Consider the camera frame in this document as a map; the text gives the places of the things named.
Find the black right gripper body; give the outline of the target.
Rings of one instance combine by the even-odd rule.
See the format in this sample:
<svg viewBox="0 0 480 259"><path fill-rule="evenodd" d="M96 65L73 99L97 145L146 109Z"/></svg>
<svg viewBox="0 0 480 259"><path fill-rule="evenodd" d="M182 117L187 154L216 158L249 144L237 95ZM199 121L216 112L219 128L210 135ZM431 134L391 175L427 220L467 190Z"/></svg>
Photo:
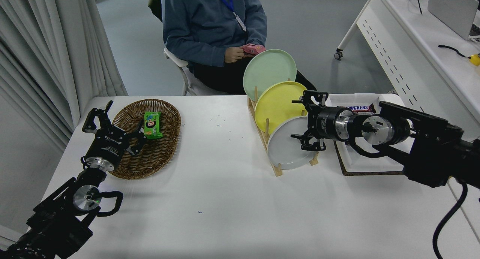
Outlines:
<svg viewBox="0 0 480 259"><path fill-rule="evenodd" d="M338 108L332 106L309 105L307 107L307 130L315 138L338 140L335 120L338 117Z"/></svg>

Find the person's right hand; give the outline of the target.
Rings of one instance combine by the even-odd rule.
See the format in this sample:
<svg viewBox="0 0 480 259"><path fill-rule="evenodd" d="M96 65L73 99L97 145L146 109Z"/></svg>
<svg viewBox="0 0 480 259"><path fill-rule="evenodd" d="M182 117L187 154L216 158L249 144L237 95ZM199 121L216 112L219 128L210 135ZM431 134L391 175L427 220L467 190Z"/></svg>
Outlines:
<svg viewBox="0 0 480 259"><path fill-rule="evenodd" d="M226 64L231 64L231 63L235 63L236 61L244 57L245 57L245 51L242 49L242 47L228 47L225 50L223 61Z"/></svg>

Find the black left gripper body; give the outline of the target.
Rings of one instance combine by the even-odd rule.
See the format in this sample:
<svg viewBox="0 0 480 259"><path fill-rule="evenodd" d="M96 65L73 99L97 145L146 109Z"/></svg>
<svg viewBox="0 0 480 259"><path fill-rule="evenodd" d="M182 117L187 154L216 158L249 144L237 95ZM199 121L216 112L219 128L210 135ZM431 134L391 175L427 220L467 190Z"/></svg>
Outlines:
<svg viewBox="0 0 480 259"><path fill-rule="evenodd" d="M130 146L126 132L116 126L98 129L93 143L86 153L85 161L92 162L94 158L108 161L118 166L126 149Z"/></svg>

